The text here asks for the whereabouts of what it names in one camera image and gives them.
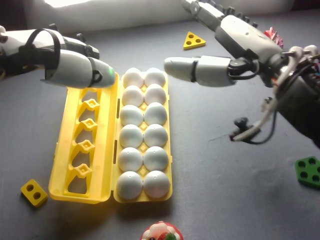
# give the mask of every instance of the white wall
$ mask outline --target white wall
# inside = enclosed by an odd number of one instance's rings
[[[217,0],[247,15],[283,12],[294,0]],[[24,1],[29,29],[55,23],[63,33],[128,28],[190,19],[180,0],[91,0],[54,8],[44,0]]]

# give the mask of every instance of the bright light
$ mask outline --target bright light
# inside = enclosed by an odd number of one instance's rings
[[[89,2],[91,0],[44,0],[44,1],[54,8],[61,8],[69,5]]]

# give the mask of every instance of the robotic arm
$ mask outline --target robotic arm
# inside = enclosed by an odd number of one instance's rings
[[[115,83],[112,67],[99,60],[99,51],[51,29],[6,31],[0,26],[0,78],[44,68],[45,83],[73,88],[104,88]]]
[[[228,87],[237,80],[259,75],[267,87],[273,87],[274,97],[264,100],[264,116],[252,125],[241,117],[234,121],[238,129],[230,134],[232,141],[249,144],[267,142],[274,130],[276,114],[282,114],[300,133],[320,146],[320,81],[316,46],[292,47],[283,52],[277,44],[249,24],[242,13],[224,9],[213,1],[182,0],[182,6],[203,25],[215,32],[215,39],[235,58],[202,56],[195,58],[169,57],[165,71],[178,79],[198,82],[209,87]],[[270,135],[261,142],[252,139],[273,115]]]

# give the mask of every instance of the yellow egg carton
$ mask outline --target yellow egg carton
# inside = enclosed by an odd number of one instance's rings
[[[165,201],[169,199],[173,192],[172,187],[172,156],[170,148],[170,121],[169,121],[169,94],[168,75],[165,76],[163,89],[166,100],[163,106],[167,113],[167,121],[163,125],[167,132],[167,143],[162,147],[169,157],[167,167],[164,172],[170,182],[168,193],[162,198],[153,199],[142,191],[133,200],[125,200],[117,193],[117,181],[123,173],[118,167],[118,156],[123,149],[119,142],[119,134],[123,128],[119,113],[124,107],[122,95],[125,90],[123,81],[116,75],[116,82],[108,88],[68,88],[64,107],[64,114],[61,123],[60,135],[56,144],[53,167],[49,182],[50,196],[55,200],[96,204],[105,202],[111,196],[120,203],[128,202],[152,202]],[[147,87],[143,85],[141,90],[145,92]],[[96,93],[97,101],[93,98],[83,100],[88,92]],[[143,103],[140,107],[144,113],[147,105]],[[85,111],[92,111],[95,120],[91,118],[79,121]],[[143,122],[139,128],[142,132],[148,125]],[[81,132],[86,131],[92,135],[92,142],[85,139],[77,142],[77,137]],[[149,147],[142,143],[137,149],[144,155]],[[73,165],[77,155],[88,155],[88,163]],[[149,173],[144,165],[136,171],[142,179]],[[70,186],[73,181],[85,181],[84,191],[72,191]]]

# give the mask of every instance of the yellow triangle block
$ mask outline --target yellow triangle block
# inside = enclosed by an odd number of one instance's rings
[[[206,45],[206,41],[203,40],[202,38],[198,37],[192,32],[188,32],[186,35],[184,44],[183,44],[183,49],[184,50],[189,50],[189,49],[195,49],[199,47],[203,47]]]

